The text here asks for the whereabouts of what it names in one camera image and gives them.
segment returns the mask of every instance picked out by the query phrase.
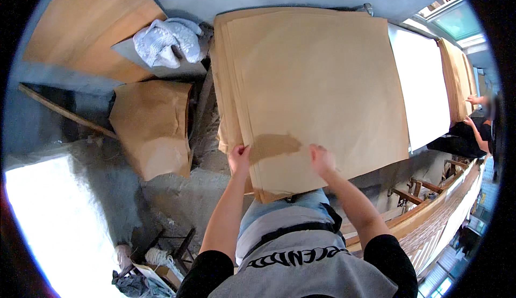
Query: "light blue jeans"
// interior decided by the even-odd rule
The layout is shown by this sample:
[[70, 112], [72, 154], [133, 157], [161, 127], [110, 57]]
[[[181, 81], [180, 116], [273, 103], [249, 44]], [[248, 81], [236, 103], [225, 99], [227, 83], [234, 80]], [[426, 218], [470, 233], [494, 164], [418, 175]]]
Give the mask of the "light blue jeans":
[[272, 203], [262, 204], [256, 199], [251, 203], [249, 209], [242, 217], [242, 222], [240, 223], [240, 233], [238, 234], [238, 238], [243, 234], [245, 230], [251, 225], [255, 220], [263, 215], [270, 213], [272, 211], [280, 210], [282, 208], [287, 208], [290, 206], [301, 206], [306, 208], [311, 208], [313, 210], [319, 211], [321, 214], [327, 216], [332, 219], [326, 211], [326, 208], [321, 203], [330, 204], [330, 201], [326, 197], [322, 188], [319, 188], [315, 191], [308, 191], [307, 193], [296, 194], [292, 196], [292, 202], [289, 203], [285, 199], [280, 199], [273, 201]]

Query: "wooden post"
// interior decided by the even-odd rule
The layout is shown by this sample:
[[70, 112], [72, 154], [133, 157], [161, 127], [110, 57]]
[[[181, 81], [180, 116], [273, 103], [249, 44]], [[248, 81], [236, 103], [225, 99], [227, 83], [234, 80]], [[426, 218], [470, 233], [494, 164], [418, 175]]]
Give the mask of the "wooden post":
[[415, 183], [420, 182], [423, 187], [426, 187], [426, 188], [428, 188], [431, 191], [435, 191], [438, 194], [441, 194], [443, 192], [443, 189], [441, 187], [437, 187], [435, 185], [432, 185], [429, 182], [422, 181], [422, 180], [417, 180], [415, 178], [411, 178], [410, 180], [412, 182], [415, 182]]
[[49, 101], [48, 99], [46, 99], [42, 95], [34, 92], [33, 90], [31, 90], [27, 86], [25, 86], [23, 84], [20, 84], [20, 85], [18, 85], [18, 89], [20, 91], [22, 91], [23, 93], [25, 93], [31, 99], [40, 102], [41, 104], [43, 104], [47, 108], [51, 109], [52, 111], [55, 111], [55, 112], [61, 114], [62, 116], [64, 116], [64, 117], [66, 117], [66, 118], [68, 118], [70, 120], [73, 120], [73, 121], [79, 123], [80, 125], [83, 125], [85, 127], [89, 127], [90, 129], [93, 129], [95, 131], [103, 133], [104, 135], [107, 135], [110, 138], [118, 139], [117, 135], [113, 131], [109, 131], [105, 127], [101, 127], [99, 125], [96, 125], [93, 122], [90, 122], [90, 121], [88, 121], [86, 119], [83, 119], [79, 115], [77, 115], [75, 113], [72, 113], [72, 112], [68, 111], [67, 109], [65, 109], [63, 107], [58, 106], [56, 103], [54, 103], [52, 101]]
[[419, 192], [421, 190], [422, 182], [416, 181], [416, 188], [414, 189], [414, 196], [419, 197]]
[[452, 164], [452, 165], [459, 166], [459, 167], [461, 167], [462, 169], [466, 169], [466, 168], [468, 168], [468, 164], [464, 164], [464, 163], [462, 163], [462, 162], [458, 162], [458, 161], [455, 161], [455, 160], [446, 159], [446, 160], [444, 161], [444, 163], [450, 163], [450, 164]]
[[416, 196], [414, 196], [412, 194], [409, 194], [406, 191], [398, 191], [396, 188], [393, 188], [392, 191], [395, 194], [398, 194], [399, 198], [406, 199], [406, 200], [408, 200], [411, 203], [414, 203], [416, 205], [419, 205], [419, 204], [422, 203], [422, 199], [421, 198], [417, 198]]

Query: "wet stain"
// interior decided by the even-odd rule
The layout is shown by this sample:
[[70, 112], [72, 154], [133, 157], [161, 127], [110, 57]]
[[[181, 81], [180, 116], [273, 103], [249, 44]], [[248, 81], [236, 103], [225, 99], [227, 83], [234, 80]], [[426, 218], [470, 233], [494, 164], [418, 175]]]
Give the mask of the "wet stain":
[[250, 154], [251, 165], [281, 154], [299, 152], [301, 142], [290, 134], [260, 134], [255, 138], [255, 143]]

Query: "forearm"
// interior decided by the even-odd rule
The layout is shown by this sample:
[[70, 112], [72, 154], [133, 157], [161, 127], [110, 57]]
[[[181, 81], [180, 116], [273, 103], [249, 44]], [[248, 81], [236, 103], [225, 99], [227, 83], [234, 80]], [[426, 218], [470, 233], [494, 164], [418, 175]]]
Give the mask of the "forearm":
[[376, 207], [355, 185], [342, 178], [338, 172], [328, 172], [322, 178], [337, 196], [346, 216], [357, 230], [362, 248], [373, 237], [390, 234]]
[[489, 152], [489, 147], [487, 141], [482, 140], [480, 132], [478, 132], [477, 127], [475, 125], [471, 125], [473, 129], [473, 134], [475, 135], [475, 140], [477, 141], [478, 147], [484, 151]]
[[199, 254], [217, 250], [235, 262], [236, 241], [242, 218], [243, 192], [247, 175], [235, 173], [208, 222]]

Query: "gray towel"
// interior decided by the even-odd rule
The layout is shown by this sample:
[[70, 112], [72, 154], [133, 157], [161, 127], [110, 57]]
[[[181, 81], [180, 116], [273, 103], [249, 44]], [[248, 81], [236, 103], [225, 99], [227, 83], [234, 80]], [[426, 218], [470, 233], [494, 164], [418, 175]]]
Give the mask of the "gray towel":
[[191, 63], [199, 62], [206, 57], [207, 42], [206, 46], [203, 44], [201, 47], [198, 35], [203, 36], [205, 33], [196, 23], [171, 17], [165, 21], [154, 20], [149, 27], [138, 31], [132, 40], [136, 52], [149, 67], [178, 68], [180, 63], [172, 51], [172, 46], [176, 46]]

